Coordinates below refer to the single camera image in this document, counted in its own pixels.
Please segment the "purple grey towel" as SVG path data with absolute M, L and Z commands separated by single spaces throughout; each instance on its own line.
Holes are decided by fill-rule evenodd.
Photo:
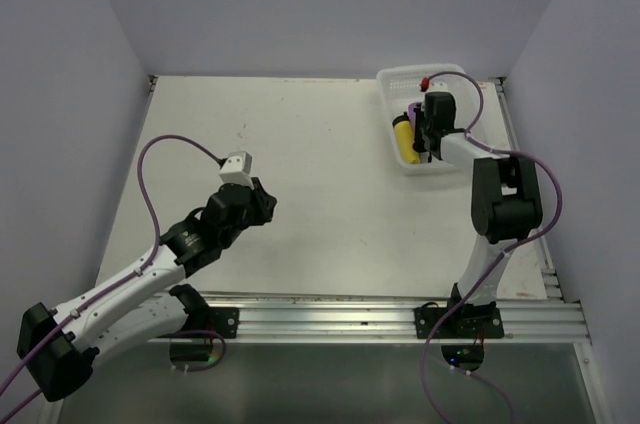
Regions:
M 407 108 L 407 116 L 409 118 L 409 122 L 412 129 L 412 139 L 416 140 L 416 129 L 417 129 L 417 115 L 421 109 L 420 102 L 413 102 Z

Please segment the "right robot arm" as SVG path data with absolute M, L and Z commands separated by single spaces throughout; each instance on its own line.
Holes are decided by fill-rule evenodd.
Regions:
M 455 125 L 456 101 L 448 92 L 428 92 L 416 112 L 414 147 L 471 180 L 470 217 L 476 241 L 462 277 L 454 284 L 445 323 L 468 336 L 481 324 L 477 308 L 495 303 L 514 246 L 542 223 L 536 164 L 529 157 L 499 152 Z

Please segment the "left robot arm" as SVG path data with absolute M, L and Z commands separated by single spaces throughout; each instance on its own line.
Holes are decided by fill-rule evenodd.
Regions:
M 243 231 L 271 222 L 276 205 L 258 178 L 249 187 L 224 184 L 111 279 L 53 309 L 29 308 L 17 353 L 45 399 L 68 397 L 99 365 L 146 340 L 218 337 L 205 299 L 185 280 L 217 261 Z

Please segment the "white plastic basket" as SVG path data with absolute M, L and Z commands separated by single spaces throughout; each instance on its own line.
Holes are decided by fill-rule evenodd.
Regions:
M 440 159 L 441 140 L 448 135 L 507 142 L 495 86 L 473 83 L 456 64 L 387 68 L 376 82 L 395 159 L 408 176 L 456 170 Z

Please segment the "left black base bracket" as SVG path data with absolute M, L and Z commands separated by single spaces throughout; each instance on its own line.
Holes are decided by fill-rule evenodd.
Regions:
M 214 331 L 224 339 L 237 337 L 240 310 L 236 307 L 206 307 L 189 315 L 183 330 Z

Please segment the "black base bracket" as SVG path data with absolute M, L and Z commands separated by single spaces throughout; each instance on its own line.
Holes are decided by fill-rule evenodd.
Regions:
M 448 308 L 427 302 L 413 309 L 414 324 L 418 339 L 426 340 Z M 436 339 L 502 339 L 505 331 L 500 310 L 495 303 L 474 306 L 465 304 L 437 328 Z
M 240 310 L 236 307 L 206 307 L 189 315 L 183 330 L 214 331 L 224 339 L 237 337 Z

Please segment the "aluminium mounting rail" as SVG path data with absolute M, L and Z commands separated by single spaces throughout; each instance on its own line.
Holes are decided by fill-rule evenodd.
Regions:
M 416 299 L 368 299 L 281 296 L 202 296 L 208 307 L 236 307 L 240 323 L 235 339 L 242 343 L 391 343 L 418 339 L 413 309 Z M 498 303 L 505 337 L 502 339 L 436 339 L 435 344 L 559 344 L 589 339 L 577 304 L 543 301 Z

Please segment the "right black base bracket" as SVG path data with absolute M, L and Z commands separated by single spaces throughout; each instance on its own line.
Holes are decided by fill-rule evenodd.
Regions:
M 426 340 L 448 308 L 427 302 L 413 309 L 414 324 L 418 339 Z M 495 303 L 474 306 L 465 304 L 437 328 L 436 339 L 502 339 L 505 331 L 500 310 Z

